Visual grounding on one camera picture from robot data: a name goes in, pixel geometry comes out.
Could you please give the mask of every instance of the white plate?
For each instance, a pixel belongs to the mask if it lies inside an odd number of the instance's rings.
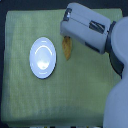
[[[30,50],[30,67],[41,79],[47,78],[56,64],[56,51],[52,42],[45,37],[37,39]]]

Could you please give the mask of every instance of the green cloth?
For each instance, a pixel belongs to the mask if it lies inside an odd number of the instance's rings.
[[[64,11],[7,14],[1,118],[9,126],[102,125],[107,95],[120,78],[107,53],[100,55],[74,39],[66,61],[60,35]],[[95,11],[112,21],[122,17],[120,9]],[[29,65],[31,46],[40,37],[49,38],[57,53],[55,70],[44,80]]]

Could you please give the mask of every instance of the yellow cloth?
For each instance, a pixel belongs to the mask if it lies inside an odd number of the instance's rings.
[[[106,97],[120,78],[107,53],[100,55],[74,39],[66,61],[60,35],[64,11],[7,14],[1,118],[10,126],[102,125]],[[120,9],[95,11],[112,21],[122,17]],[[40,37],[49,38],[57,53],[55,70],[45,80],[29,66],[31,46]]]

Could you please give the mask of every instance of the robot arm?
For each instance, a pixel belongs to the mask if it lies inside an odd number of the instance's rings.
[[[68,5],[60,24],[63,36],[103,54],[122,80],[111,90],[106,101],[104,128],[128,127],[128,17],[111,24],[110,19],[77,3]]]
[[[103,54],[110,24],[110,19],[85,6],[71,3],[68,5],[61,22],[60,33],[63,36],[75,38],[82,44]]]

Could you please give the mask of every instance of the dark background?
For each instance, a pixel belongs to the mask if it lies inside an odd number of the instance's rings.
[[[0,0],[0,105],[4,68],[5,20],[10,10],[52,10],[65,9],[70,2],[93,8],[121,8],[123,16],[128,16],[128,0]]]

